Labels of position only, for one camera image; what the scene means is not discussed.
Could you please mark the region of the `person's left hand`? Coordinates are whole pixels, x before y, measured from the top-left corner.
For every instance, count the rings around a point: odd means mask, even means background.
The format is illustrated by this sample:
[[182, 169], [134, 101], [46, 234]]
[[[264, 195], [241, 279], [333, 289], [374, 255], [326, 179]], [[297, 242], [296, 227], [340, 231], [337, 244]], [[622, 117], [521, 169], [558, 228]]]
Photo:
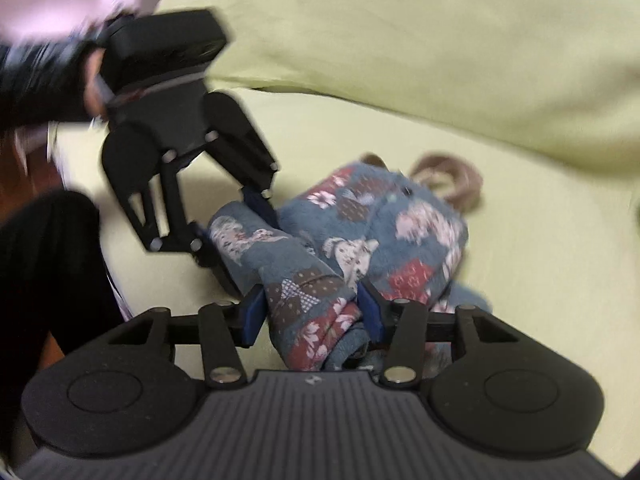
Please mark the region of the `person's left hand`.
[[106, 107], [102, 100], [102, 94], [98, 85], [98, 77], [100, 74], [103, 55], [103, 49], [92, 50], [88, 54], [84, 65], [85, 108], [92, 118], [99, 117], [101, 119], [106, 117]]

